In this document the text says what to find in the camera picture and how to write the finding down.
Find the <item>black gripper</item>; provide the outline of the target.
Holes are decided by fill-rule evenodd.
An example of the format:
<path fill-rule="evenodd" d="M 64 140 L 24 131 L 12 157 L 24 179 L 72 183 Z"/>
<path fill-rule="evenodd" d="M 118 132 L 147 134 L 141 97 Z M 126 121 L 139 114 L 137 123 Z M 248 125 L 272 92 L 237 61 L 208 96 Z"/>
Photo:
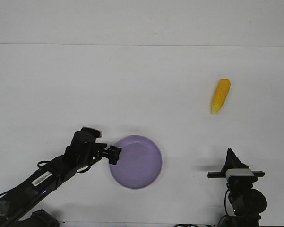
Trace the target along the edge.
<path fill-rule="evenodd" d="M 96 143 L 96 138 L 92 134 L 80 130 L 75 132 L 70 145 L 67 146 L 64 159 L 77 173 L 84 173 L 102 159 L 102 152 L 106 147 L 107 144 Z M 103 156 L 108 159 L 109 164 L 116 165 L 121 150 L 122 148 L 109 146 Z"/>
<path fill-rule="evenodd" d="M 207 177 L 225 178 L 225 172 L 229 168 L 249 169 L 249 166 L 242 163 L 233 150 L 228 148 L 222 172 L 208 172 Z M 265 173 L 262 171 L 252 172 L 255 175 L 254 177 L 232 177 L 227 181 L 229 202 L 236 216 L 259 215 L 267 208 L 265 196 L 260 191 L 253 188 L 253 183 L 265 176 Z"/>

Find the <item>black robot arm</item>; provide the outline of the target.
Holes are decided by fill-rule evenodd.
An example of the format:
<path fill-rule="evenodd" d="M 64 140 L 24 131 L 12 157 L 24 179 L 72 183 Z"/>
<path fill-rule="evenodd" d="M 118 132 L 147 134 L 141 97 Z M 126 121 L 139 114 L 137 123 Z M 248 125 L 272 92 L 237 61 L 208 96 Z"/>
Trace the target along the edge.
<path fill-rule="evenodd" d="M 29 178 L 5 192 L 0 198 L 0 227 L 58 227 L 58 220 L 44 210 L 33 212 L 25 220 L 22 217 L 64 182 L 90 170 L 103 157 L 109 164 L 117 164 L 121 148 L 97 143 L 99 137 L 100 131 L 86 127 L 75 132 L 63 155 L 39 162 Z"/>
<path fill-rule="evenodd" d="M 225 164 L 221 171 L 209 171 L 207 177 L 226 179 L 227 191 L 224 200 L 228 200 L 233 209 L 220 219 L 219 227 L 258 227 L 261 213 L 267 208 L 267 200 L 262 192 L 253 188 L 265 172 L 252 171 L 242 163 L 231 148 L 227 149 Z"/>

